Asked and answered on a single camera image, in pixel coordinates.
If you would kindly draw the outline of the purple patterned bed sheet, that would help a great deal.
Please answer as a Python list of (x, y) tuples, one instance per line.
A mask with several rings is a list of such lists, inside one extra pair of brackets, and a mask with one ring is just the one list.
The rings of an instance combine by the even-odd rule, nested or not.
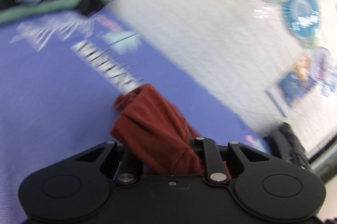
[(29, 174), (110, 140), (116, 98), (146, 83), (199, 134), (270, 151), (239, 115), (110, 9), (1, 26), (1, 222), (25, 220), (17, 192)]

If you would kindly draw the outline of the dark grey folded clothes stack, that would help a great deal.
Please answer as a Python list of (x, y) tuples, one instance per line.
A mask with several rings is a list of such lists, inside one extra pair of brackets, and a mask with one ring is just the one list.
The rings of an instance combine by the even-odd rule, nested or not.
[(310, 172), (312, 171), (305, 148), (292, 131), (289, 123), (284, 122), (271, 131), (265, 137), (265, 141), (268, 143), (273, 156)]

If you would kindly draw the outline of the blue picture wall poster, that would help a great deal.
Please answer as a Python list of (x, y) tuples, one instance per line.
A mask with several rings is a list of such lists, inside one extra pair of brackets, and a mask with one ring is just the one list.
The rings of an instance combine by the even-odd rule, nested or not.
[(317, 86), (326, 97), (336, 91), (336, 68), (331, 64), (331, 52), (324, 47), (304, 52), (266, 89), (266, 95), (280, 114), (288, 117), (293, 108)]

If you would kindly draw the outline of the dark red pants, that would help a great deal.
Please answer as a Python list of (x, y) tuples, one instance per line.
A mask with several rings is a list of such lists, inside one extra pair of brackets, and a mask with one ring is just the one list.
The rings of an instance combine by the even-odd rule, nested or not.
[(216, 183), (230, 180), (215, 141), (205, 138), (204, 158), (189, 146), (187, 125), (180, 111), (150, 84), (142, 85), (114, 102), (120, 112), (110, 134), (153, 173), (163, 176), (204, 174)]

